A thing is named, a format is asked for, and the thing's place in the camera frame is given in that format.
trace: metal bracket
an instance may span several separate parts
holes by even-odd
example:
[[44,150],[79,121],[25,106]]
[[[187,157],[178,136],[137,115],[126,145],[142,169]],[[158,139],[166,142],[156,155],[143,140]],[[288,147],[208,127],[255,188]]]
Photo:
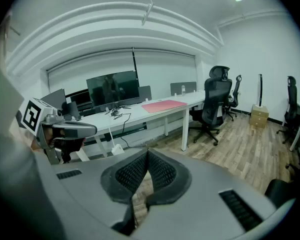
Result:
[[142,20],[142,26],[146,23],[147,19],[148,19],[148,16],[152,10],[152,8],[154,7],[155,3],[148,3],[148,10],[146,11],[146,14],[144,15],[143,17],[143,20]]

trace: chair backrest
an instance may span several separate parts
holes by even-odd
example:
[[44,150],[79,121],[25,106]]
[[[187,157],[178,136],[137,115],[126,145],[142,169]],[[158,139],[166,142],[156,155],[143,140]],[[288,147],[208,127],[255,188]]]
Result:
[[297,86],[296,79],[293,76],[288,76],[288,95],[289,95],[289,110],[285,113],[284,118],[287,123],[297,116]]
[[229,67],[227,66],[214,66],[213,68],[210,69],[209,72],[209,77],[210,78],[228,78],[228,71],[230,70]]
[[235,83],[235,88],[234,88],[234,91],[233,91],[233,103],[235,106],[231,106],[231,107],[237,107],[239,102],[238,102],[238,92],[239,92],[239,86],[240,86],[240,82],[241,82],[241,75],[238,75],[236,77],[236,83]]
[[231,79],[223,78],[208,78],[204,83],[205,100],[202,110],[202,120],[209,126],[218,125],[223,120],[223,118],[218,119],[218,109],[219,107],[223,107],[232,86]]

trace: white table leg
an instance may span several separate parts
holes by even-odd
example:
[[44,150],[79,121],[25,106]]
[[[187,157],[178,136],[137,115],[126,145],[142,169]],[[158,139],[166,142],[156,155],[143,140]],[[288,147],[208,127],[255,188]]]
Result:
[[84,150],[82,148],[80,148],[80,150],[76,151],[75,153],[81,159],[82,162],[90,161],[89,157],[86,155],[86,153],[84,152]]
[[295,138],[294,138],[294,141],[293,141],[293,143],[292,143],[292,145],[291,145],[291,147],[290,147],[290,151],[293,151],[293,150],[294,150],[295,145],[297,144],[297,141],[298,141],[299,137],[300,137],[300,126],[299,126],[299,129],[298,129],[298,132],[296,133],[296,136],[295,136]]
[[98,144],[98,146],[99,146],[99,148],[100,148],[100,150],[101,150],[101,153],[102,153],[103,156],[106,158],[106,157],[108,156],[108,154],[107,154],[107,152],[106,152],[106,150],[105,150],[105,148],[104,148],[104,145],[102,145],[102,142],[101,142],[101,140],[100,140],[99,135],[95,135],[95,136],[94,136],[94,139],[95,139],[96,143]]
[[168,131],[168,117],[166,116],[164,118],[164,135],[168,136],[168,133],[169,133],[169,131]]
[[187,149],[188,129],[189,129],[189,108],[186,108],[183,111],[183,129],[182,129],[182,144],[181,144],[182,151],[185,151]]

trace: chair headrest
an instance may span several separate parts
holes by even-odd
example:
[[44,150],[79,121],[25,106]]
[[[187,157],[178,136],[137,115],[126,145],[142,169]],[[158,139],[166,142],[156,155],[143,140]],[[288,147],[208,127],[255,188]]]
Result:
[[288,86],[295,86],[296,83],[297,81],[293,76],[288,76]]
[[226,77],[225,79],[227,79],[229,70],[230,70],[230,68],[227,66],[220,66],[220,65],[214,66],[213,68],[210,69],[209,77],[210,78]]

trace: black vertical monitor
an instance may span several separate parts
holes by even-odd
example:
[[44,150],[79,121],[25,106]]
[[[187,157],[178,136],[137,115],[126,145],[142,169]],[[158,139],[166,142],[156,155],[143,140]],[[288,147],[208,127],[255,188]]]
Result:
[[61,110],[62,115],[68,114],[67,100],[65,95],[65,89],[56,90],[47,96],[41,98],[44,102],[48,103],[50,106]]
[[86,80],[92,106],[100,106],[139,97],[135,71],[106,74]]

